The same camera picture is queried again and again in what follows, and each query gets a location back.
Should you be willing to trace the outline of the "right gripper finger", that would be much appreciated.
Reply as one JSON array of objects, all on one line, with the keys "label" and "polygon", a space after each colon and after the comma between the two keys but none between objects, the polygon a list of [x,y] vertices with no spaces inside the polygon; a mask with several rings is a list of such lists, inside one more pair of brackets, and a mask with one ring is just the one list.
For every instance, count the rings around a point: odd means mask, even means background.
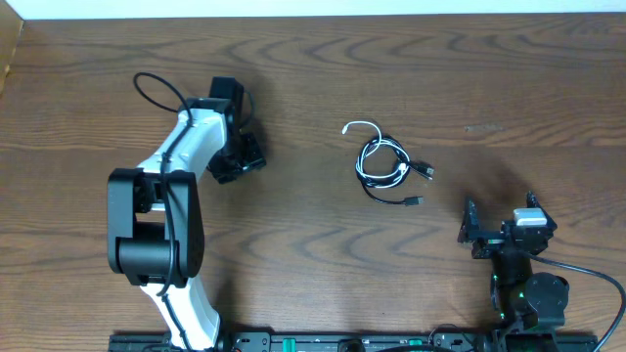
[{"label": "right gripper finger", "polygon": [[539,209],[542,212],[543,216],[546,218],[546,222],[547,223],[550,223],[550,222],[553,221],[553,218],[549,215],[549,213],[540,204],[539,199],[537,198],[537,196],[532,191],[529,191],[529,192],[526,193],[525,201],[526,201],[526,207],[527,208]]},{"label": "right gripper finger", "polygon": [[466,198],[458,242],[474,242],[480,233],[477,207],[471,198]]}]

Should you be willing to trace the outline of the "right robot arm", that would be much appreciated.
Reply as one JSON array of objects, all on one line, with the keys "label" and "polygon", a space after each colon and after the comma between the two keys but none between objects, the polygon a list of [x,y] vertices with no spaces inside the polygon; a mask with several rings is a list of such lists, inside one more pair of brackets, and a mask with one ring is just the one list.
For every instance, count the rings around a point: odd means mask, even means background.
[{"label": "right robot arm", "polygon": [[533,193],[499,230],[483,230],[478,208],[465,200],[458,242],[471,245],[474,259],[491,262],[490,295],[501,324],[479,336],[476,351],[557,351],[556,328],[565,323],[569,284],[546,272],[535,273],[531,257],[548,247],[557,224]]}]

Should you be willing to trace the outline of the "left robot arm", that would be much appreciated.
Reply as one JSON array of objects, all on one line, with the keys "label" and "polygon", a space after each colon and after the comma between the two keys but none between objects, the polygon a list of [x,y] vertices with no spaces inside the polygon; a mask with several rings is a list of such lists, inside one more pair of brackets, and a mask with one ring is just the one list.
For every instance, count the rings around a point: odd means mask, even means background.
[{"label": "left robot arm", "polygon": [[265,166],[244,128],[252,99],[233,77],[216,76],[205,97],[182,98],[161,146],[134,168],[117,168],[107,193],[108,261],[156,305],[162,334],[111,335],[111,351],[231,351],[233,337],[209,303],[200,270],[204,230],[198,183],[220,184]]}]

